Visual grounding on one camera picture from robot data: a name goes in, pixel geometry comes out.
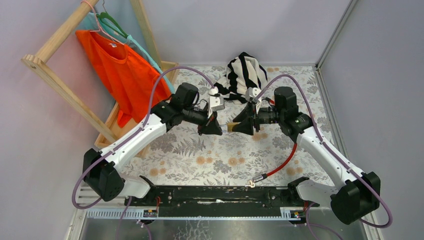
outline wooden clothes rack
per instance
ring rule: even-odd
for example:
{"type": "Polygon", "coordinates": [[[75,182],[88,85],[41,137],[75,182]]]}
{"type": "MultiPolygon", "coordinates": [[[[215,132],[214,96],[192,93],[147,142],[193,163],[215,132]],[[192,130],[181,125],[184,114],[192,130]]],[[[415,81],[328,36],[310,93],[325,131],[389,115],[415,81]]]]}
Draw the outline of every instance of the wooden clothes rack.
{"type": "MultiPolygon", "coordinates": [[[[92,6],[96,5],[99,0],[87,0],[92,6]]],[[[165,71],[169,68],[178,66],[178,63],[161,61],[152,29],[146,15],[143,0],[130,0],[134,13],[136,15],[138,25],[141,28],[144,40],[147,45],[147,51],[159,67],[165,71]]],[[[67,101],[76,111],[78,111],[87,121],[99,132],[94,143],[98,148],[104,148],[118,140],[130,129],[135,127],[137,123],[132,119],[123,128],[117,124],[119,105],[116,103],[113,107],[106,122],[97,117],[93,111],[75,95],[74,92],[50,69],[47,65],[49,59],[55,54],[59,47],[65,42],[70,34],[74,32],[80,22],[91,11],[91,7],[86,3],[81,3],[77,9],[68,17],[68,19],[56,30],[55,33],[44,43],[35,55],[27,54],[21,60],[22,62],[43,79],[52,89],[54,89],[65,101],[67,101]]],[[[177,77],[177,71],[172,71],[166,76],[169,81],[174,84],[177,77]]],[[[144,148],[140,153],[146,152],[148,147],[144,148]]]]}

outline orange shirt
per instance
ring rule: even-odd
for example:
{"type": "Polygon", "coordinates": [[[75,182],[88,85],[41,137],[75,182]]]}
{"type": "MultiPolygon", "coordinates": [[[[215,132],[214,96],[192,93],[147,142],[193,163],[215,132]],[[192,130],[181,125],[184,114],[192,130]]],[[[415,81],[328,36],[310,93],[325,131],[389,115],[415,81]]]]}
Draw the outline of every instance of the orange shirt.
{"type": "MultiPolygon", "coordinates": [[[[77,30],[75,34],[100,80],[119,104],[118,125],[122,128],[131,117],[137,123],[143,120],[153,84],[160,74],[128,45],[89,30],[77,30]]],[[[170,95],[162,78],[154,93],[152,106],[170,95]]]]}

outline gray floor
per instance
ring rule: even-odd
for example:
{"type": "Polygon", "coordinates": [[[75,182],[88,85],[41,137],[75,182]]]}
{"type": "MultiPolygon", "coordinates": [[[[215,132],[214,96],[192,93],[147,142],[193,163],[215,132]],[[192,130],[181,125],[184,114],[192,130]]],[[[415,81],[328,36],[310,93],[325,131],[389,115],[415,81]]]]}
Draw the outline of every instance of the gray floor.
{"type": "MultiPolygon", "coordinates": [[[[365,240],[364,228],[358,221],[341,223],[330,210],[312,209],[310,222],[338,232],[344,240],[365,240]]],[[[117,219],[93,219],[85,222],[81,240],[114,240],[117,219]]],[[[269,220],[156,220],[148,225],[153,240],[313,240],[307,227],[293,227],[288,221],[269,220]]],[[[338,240],[333,233],[312,228],[320,240],[338,240]]],[[[120,240],[148,240],[147,229],[135,220],[124,220],[120,240]]]]}

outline pink hanger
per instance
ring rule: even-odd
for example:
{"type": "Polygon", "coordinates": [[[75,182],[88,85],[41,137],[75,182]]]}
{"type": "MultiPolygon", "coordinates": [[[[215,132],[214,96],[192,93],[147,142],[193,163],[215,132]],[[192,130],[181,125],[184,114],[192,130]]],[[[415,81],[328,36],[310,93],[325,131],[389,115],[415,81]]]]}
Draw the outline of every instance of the pink hanger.
{"type": "Polygon", "coordinates": [[[94,7],[86,0],[82,0],[81,3],[84,2],[86,4],[88,4],[91,7],[92,12],[94,13],[94,17],[95,17],[95,21],[97,22],[97,26],[98,26],[98,30],[90,30],[90,32],[102,32],[104,33],[106,36],[108,36],[109,38],[111,38],[112,40],[114,40],[117,43],[120,43],[122,45],[124,45],[122,42],[118,41],[116,38],[114,38],[113,36],[109,35],[109,33],[107,33],[102,26],[100,25],[99,20],[97,19],[97,15],[96,15],[96,10],[94,9],[94,7]]]}

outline clothes hanger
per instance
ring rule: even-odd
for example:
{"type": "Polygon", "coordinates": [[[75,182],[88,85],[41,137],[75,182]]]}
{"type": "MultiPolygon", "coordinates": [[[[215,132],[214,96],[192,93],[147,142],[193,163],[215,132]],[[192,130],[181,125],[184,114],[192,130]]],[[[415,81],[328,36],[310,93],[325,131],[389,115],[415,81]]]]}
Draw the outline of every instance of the clothes hanger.
{"type": "Polygon", "coordinates": [[[125,33],[125,31],[121,28],[121,26],[117,23],[117,21],[111,15],[109,15],[108,11],[106,11],[105,0],[103,0],[102,6],[103,6],[103,9],[104,9],[104,12],[102,12],[100,14],[96,14],[96,16],[100,20],[100,22],[102,22],[104,25],[113,29],[116,33],[118,33],[119,35],[121,35],[122,37],[127,39],[128,34],[125,33]],[[109,24],[109,22],[107,22],[105,19],[109,20],[115,27],[118,28],[118,30],[116,30],[116,28],[113,27],[111,24],[109,24]]]}
{"type": "MultiPolygon", "coordinates": [[[[94,9],[94,7],[86,0],[82,0],[81,3],[84,2],[86,4],[88,4],[91,7],[92,12],[94,13],[94,16],[96,16],[96,10],[94,9]]],[[[112,39],[113,41],[120,43],[122,45],[124,45],[122,42],[120,42],[118,39],[114,38],[113,36],[109,35],[109,33],[107,33],[102,26],[100,25],[99,20],[97,19],[97,16],[95,17],[95,21],[97,22],[97,27],[98,30],[90,30],[90,32],[102,32],[104,33],[106,36],[108,36],[110,39],[112,39]]]]}

